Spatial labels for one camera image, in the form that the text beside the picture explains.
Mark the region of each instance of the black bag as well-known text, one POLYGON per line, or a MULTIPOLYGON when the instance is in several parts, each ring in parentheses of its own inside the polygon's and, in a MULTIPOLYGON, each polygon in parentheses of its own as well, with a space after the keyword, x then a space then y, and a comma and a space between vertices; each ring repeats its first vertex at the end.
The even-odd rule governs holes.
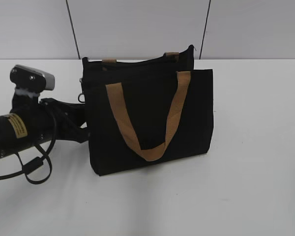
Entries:
POLYGON ((208 151, 213 131, 212 70, 192 70, 193 47, 192 60, 181 54, 124 66, 84 60, 90 163, 97 174, 208 151))

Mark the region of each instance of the gray wall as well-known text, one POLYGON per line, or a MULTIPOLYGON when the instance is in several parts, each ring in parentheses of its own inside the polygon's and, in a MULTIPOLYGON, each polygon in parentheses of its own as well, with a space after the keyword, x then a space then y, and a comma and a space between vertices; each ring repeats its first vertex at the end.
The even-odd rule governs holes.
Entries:
MULTIPOLYGON (((209 0, 68 0, 80 56, 148 59, 194 44, 209 0)), ((212 0, 203 59, 295 58, 295 0, 212 0)), ((65 0, 0 0, 0 59, 78 59, 65 0)))

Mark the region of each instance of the white table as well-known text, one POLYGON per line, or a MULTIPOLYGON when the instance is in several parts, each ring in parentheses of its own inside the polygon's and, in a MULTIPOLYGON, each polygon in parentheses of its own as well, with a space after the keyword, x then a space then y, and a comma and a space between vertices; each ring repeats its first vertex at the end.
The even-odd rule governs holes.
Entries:
MULTIPOLYGON (((0 60, 0 115, 11 108, 17 63, 56 76, 42 98, 77 102, 80 61, 0 60)), ((295 236, 295 60, 195 68, 214 73, 208 154, 99 177, 87 143, 59 141, 45 184, 0 181, 0 236, 295 236)), ((25 162, 37 155, 21 152, 25 162)), ((0 175, 19 169, 15 156, 0 161, 0 175)))

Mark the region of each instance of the yellow label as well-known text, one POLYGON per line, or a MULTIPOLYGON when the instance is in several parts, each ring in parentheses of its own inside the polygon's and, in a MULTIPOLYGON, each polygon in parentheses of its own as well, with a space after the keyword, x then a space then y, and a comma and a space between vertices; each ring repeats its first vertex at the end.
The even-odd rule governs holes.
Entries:
POLYGON ((26 130, 26 126, 24 122, 17 114, 11 113, 11 114, 5 115, 5 117, 8 118, 9 122, 13 126, 17 139, 26 137, 28 135, 28 131, 26 130))

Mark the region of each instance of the tan strap handle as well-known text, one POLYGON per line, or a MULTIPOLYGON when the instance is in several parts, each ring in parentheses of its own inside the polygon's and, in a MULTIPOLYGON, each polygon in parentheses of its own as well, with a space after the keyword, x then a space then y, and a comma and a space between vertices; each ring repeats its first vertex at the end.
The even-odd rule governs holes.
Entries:
POLYGON ((178 52, 169 52, 165 53, 166 57, 175 56, 176 61, 179 61, 179 53, 178 52))
POLYGON ((103 59, 103 63, 117 63, 117 59, 103 59))
POLYGON ((177 72, 178 86, 167 116, 165 142, 157 147, 146 150, 141 149, 137 134, 130 121, 121 83, 106 85, 109 103, 124 141, 129 148, 146 161, 155 161, 161 158, 175 135, 179 126, 181 111, 186 99, 190 79, 190 71, 177 72))

